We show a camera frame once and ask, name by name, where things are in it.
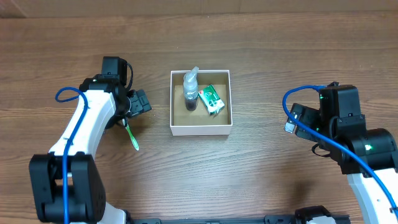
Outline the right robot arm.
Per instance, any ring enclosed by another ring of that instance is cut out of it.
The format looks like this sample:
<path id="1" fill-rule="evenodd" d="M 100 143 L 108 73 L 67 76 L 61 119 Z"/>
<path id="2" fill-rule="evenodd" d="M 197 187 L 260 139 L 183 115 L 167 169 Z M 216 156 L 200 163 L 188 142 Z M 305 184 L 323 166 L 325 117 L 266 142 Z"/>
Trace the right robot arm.
<path id="1" fill-rule="evenodd" d="M 289 90 L 282 99 L 287 115 L 285 131 L 312 141 L 312 151 L 324 150 L 348 179 L 365 223 L 397 223 L 397 143 L 384 128 L 367 129 L 359 92 L 353 85 L 333 82 L 312 85 L 320 107 L 294 103 L 287 108 Z"/>

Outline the white cardboard box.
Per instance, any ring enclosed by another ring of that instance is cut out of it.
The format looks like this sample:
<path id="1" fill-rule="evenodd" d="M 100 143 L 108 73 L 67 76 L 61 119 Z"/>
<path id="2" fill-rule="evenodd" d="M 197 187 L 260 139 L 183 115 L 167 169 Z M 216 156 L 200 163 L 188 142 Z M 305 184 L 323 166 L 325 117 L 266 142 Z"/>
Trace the white cardboard box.
<path id="1" fill-rule="evenodd" d="M 213 85 L 225 107 L 217 115 L 210 115 L 198 99 L 197 108 L 189 111 L 183 95 L 183 76 L 186 70 L 170 73 L 170 129 L 174 136 L 229 135 L 233 127 L 231 78 L 229 70 L 200 70 L 198 89 Z"/>

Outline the clear foam pump bottle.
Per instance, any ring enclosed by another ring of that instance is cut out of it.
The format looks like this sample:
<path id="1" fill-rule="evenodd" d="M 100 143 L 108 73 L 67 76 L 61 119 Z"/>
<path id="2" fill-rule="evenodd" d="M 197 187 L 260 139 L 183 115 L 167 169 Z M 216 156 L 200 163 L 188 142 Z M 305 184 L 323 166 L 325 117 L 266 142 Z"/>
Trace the clear foam pump bottle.
<path id="1" fill-rule="evenodd" d="M 183 77 L 183 94 L 185 98 L 185 106 L 189 111 L 196 110 L 198 99 L 198 81 L 197 74 L 199 68 L 194 67 Z"/>

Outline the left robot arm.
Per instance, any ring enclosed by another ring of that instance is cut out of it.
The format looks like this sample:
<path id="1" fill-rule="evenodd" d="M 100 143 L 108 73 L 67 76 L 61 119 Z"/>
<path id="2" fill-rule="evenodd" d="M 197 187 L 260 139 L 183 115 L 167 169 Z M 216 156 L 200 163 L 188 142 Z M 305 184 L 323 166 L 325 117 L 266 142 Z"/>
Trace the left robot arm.
<path id="1" fill-rule="evenodd" d="M 60 139 L 35 154 L 29 174 L 38 219 L 43 223 L 132 223 L 128 211 L 106 201 L 95 164 L 105 130 L 148 112 L 144 90 L 130 90 L 117 78 L 87 78 L 78 88 L 76 110 Z"/>

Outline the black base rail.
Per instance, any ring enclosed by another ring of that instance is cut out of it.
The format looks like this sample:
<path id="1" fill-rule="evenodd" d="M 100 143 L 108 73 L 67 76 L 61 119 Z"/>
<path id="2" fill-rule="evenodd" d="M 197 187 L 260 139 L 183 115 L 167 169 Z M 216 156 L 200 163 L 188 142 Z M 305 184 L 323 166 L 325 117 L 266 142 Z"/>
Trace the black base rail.
<path id="1" fill-rule="evenodd" d="M 300 208 L 290 215 L 265 215 L 252 218 L 202 218 L 161 220 L 159 218 L 133 219 L 127 213 L 127 224 L 351 224 L 349 215 L 332 215 L 324 206 Z"/>

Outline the green soap box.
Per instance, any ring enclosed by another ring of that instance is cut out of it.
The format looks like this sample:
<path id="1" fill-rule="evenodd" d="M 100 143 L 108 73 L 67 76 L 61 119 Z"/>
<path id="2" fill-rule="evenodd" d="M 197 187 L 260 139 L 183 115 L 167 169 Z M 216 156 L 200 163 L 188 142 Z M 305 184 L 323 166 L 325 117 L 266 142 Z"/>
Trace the green soap box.
<path id="1" fill-rule="evenodd" d="M 225 107 L 224 101 L 220 98 L 213 85 L 208 85 L 200 90 L 198 95 L 210 115 L 216 116 Z"/>

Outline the green toothbrush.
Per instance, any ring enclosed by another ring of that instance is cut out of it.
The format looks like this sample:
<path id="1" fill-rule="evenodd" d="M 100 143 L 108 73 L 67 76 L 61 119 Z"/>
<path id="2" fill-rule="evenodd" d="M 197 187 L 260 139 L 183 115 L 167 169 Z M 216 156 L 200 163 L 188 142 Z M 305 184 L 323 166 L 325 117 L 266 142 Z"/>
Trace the green toothbrush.
<path id="1" fill-rule="evenodd" d="M 131 129 L 130 129 L 130 126 L 129 126 L 129 123 L 128 123 L 128 119 L 127 119 L 127 118 L 124 118 L 124 119 L 123 119 L 123 125 L 124 125 L 124 127 L 125 127 L 125 129 L 126 129 L 128 135 L 129 135 L 129 137 L 130 137 L 130 140 L 131 140 L 131 143 L 132 143 L 132 145 L 133 145 L 133 148 L 134 148 L 136 151 L 139 151 L 139 144 L 138 144 L 137 140 L 135 139 L 134 135 L 133 135 L 132 132 L 131 132 Z"/>

